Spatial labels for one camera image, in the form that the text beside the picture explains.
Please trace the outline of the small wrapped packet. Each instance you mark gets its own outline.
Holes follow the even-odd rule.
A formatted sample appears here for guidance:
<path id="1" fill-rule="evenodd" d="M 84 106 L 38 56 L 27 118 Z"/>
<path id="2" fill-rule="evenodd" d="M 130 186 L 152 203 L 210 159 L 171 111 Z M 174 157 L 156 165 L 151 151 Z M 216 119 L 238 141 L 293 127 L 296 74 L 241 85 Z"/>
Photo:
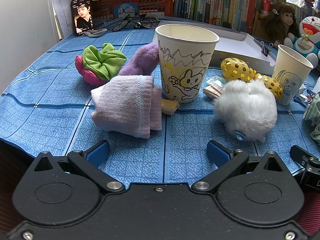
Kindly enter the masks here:
<path id="1" fill-rule="evenodd" d="M 209 98 L 215 100 L 221 96 L 221 91 L 227 82 L 220 79 L 210 79 L 207 81 L 208 86 L 204 87 L 203 93 Z"/>

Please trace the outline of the white cardboard box tray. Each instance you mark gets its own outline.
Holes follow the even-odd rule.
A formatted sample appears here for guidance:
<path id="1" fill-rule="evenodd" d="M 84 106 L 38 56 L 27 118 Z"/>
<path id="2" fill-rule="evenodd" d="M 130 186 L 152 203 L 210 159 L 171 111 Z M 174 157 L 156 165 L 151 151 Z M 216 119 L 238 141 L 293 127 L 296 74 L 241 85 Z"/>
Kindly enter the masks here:
<path id="1" fill-rule="evenodd" d="M 199 22 L 162 20 L 159 24 L 194 25 L 215 32 L 220 37 L 220 41 L 212 55 L 210 62 L 212 68 L 219 67 L 221 61 L 227 57 L 235 57 L 245 61 L 261 74 L 269 76 L 273 74 L 276 57 L 271 52 L 264 55 L 261 52 L 261 42 L 248 33 Z"/>

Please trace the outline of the miniature black bicycle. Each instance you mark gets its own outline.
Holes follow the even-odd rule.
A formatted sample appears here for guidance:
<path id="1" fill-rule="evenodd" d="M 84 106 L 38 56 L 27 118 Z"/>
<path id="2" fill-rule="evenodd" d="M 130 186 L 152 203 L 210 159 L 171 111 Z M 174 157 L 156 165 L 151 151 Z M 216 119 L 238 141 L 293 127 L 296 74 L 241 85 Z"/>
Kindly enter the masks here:
<path id="1" fill-rule="evenodd" d="M 112 27 L 112 31 L 120 31 L 126 28 L 129 24 L 133 24 L 134 29 L 156 29 L 160 20 L 142 14 L 139 16 L 125 16 L 118 20 Z"/>

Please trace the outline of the black binder clip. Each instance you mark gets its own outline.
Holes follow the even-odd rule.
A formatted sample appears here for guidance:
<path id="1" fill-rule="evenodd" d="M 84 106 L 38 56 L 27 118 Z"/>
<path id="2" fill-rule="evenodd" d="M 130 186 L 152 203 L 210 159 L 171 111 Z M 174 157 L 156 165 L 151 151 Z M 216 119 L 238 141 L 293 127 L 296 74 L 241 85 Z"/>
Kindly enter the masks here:
<path id="1" fill-rule="evenodd" d="M 265 57 L 267 57 L 267 56 L 268 56 L 268 53 L 269 53 L 269 51 L 270 51 L 270 48 L 273 47 L 273 43 L 265 44 L 264 41 L 261 41 L 260 44 L 261 44 L 261 53 L 262 53 Z"/>

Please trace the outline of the white fluffy plush ball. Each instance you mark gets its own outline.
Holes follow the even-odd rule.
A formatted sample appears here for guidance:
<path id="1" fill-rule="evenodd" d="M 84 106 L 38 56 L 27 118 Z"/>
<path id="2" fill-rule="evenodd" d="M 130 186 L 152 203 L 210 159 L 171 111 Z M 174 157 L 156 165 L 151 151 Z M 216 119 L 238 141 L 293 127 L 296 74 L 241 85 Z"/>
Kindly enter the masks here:
<path id="1" fill-rule="evenodd" d="M 214 100 L 213 113 L 238 140 L 265 142 L 277 121 L 276 99 L 263 81 L 232 80 Z"/>

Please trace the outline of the brown haired monkey doll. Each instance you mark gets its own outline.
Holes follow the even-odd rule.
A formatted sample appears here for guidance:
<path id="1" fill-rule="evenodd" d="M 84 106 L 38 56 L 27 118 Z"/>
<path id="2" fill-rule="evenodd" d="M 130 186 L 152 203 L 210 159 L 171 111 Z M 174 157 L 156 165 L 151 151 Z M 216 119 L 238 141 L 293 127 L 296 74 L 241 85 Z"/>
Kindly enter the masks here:
<path id="1" fill-rule="evenodd" d="M 268 14 L 262 19 L 262 23 L 274 48 L 284 44 L 289 33 L 300 37 L 295 9 L 287 3 L 276 2 L 272 4 Z"/>

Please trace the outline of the grey carabiner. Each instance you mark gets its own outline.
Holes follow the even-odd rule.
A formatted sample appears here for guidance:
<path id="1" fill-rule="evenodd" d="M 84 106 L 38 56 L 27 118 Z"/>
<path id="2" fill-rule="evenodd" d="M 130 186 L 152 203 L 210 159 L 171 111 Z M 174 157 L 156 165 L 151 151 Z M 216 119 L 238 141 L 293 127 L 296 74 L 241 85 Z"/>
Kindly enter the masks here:
<path id="1" fill-rule="evenodd" d="M 84 35 L 91 37 L 91 38 L 97 38 L 97 37 L 101 37 L 103 35 L 105 35 L 107 32 L 107 29 L 101 28 L 98 30 L 88 30 L 86 32 L 84 32 Z"/>

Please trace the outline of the large doodled paper cup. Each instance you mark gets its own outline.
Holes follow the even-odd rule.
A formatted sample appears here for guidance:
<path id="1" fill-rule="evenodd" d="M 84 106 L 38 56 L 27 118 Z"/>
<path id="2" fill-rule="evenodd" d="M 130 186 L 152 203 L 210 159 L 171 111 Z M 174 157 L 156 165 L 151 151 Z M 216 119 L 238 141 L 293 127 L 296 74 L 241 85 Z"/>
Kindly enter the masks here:
<path id="1" fill-rule="evenodd" d="M 220 37 L 194 25 L 165 24 L 155 30 L 163 95 L 180 103 L 196 99 Z"/>

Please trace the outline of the pink sock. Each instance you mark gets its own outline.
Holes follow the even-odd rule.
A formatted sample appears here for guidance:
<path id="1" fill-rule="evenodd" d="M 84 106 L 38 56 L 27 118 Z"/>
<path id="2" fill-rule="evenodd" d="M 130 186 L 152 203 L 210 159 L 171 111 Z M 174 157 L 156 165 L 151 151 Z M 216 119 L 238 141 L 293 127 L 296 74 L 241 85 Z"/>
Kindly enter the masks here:
<path id="1" fill-rule="evenodd" d="M 137 138 L 162 129 L 162 89 L 150 75 L 118 75 L 91 90 L 95 106 L 91 118 L 96 126 Z"/>

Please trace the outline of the blue Doraemon plush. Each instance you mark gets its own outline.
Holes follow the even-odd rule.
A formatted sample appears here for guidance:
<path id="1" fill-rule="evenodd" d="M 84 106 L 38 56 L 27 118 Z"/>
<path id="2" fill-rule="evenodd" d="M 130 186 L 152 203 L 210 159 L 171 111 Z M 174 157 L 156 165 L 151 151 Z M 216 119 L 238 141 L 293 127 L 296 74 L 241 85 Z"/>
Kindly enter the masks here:
<path id="1" fill-rule="evenodd" d="M 284 45 L 299 52 L 316 68 L 319 63 L 320 19 L 316 16 L 304 18 L 299 24 L 299 33 L 299 38 L 288 33 Z"/>

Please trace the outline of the gold sequin pouch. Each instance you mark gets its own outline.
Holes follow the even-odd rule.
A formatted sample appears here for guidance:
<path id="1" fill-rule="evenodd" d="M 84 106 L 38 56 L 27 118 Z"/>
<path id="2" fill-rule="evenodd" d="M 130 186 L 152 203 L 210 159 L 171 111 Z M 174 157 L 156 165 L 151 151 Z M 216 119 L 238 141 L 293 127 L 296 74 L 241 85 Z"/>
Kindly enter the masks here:
<path id="1" fill-rule="evenodd" d="M 258 73 L 241 59 L 234 57 L 225 58 L 222 60 L 220 67 L 222 74 L 227 81 L 242 80 L 249 82 L 252 80 L 260 80 L 263 81 L 265 87 L 274 94 L 276 99 L 280 99 L 284 95 L 283 88 L 277 80 Z"/>

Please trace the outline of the small tan soft piece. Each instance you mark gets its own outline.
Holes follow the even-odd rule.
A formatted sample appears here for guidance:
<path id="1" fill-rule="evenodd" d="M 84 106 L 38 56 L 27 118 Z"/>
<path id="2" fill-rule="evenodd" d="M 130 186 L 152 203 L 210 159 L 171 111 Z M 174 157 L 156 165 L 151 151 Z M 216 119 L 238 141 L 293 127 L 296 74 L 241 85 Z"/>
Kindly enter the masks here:
<path id="1" fill-rule="evenodd" d="M 172 101 L 168 99 L 161 99 L 161 111 L 163 114 L 172 116 L 179 108 L 180 104 L 178 101 Z"/>

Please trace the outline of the green checked fabric pouch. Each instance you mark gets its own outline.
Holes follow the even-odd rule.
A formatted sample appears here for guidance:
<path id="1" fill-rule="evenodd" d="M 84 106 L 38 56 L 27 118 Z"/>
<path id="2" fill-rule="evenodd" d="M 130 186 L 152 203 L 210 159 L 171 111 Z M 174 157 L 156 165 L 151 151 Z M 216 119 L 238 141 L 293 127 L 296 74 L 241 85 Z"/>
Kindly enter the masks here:
<path id="1" fill-rule="evenodd" d="M 311 126 L 315 129 L 311 132 L 310 137 L 317 142 L 319 145 L 319 105 L 320 98 L 319 94 L 316 94 L 312 101 L 307 105 L 306 110 L 303 115 L 304 120 L 311 120 Z"/>

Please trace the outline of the green and pink scrunchie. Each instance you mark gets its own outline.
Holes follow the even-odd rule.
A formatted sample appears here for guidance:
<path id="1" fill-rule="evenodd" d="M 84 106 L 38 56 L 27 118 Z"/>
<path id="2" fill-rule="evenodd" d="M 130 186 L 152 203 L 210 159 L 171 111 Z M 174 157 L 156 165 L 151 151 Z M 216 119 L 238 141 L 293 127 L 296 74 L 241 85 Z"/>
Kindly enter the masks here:
<path id="1" fill-rule="evenodd" d="M 75 57 L 75 67 L 84 80 L 92 86 L 102 86 L 117 76 L 127 61 L 126 56 L 111 43 L 104 43 L 101 50 L 93 45 Z"/>

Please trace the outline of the purple plush toy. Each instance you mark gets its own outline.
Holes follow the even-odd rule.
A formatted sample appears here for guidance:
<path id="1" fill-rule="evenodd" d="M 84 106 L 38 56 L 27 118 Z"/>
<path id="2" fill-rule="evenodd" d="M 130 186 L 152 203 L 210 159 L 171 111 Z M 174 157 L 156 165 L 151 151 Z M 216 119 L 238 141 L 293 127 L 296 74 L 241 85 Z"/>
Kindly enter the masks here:
<path id="1" fill-rule="evenodd" d="M 121 68 L 119 75 L 151 75 L 158 64 L 158 44 L 146 44 L 140 47 L 131 60 Z"/>

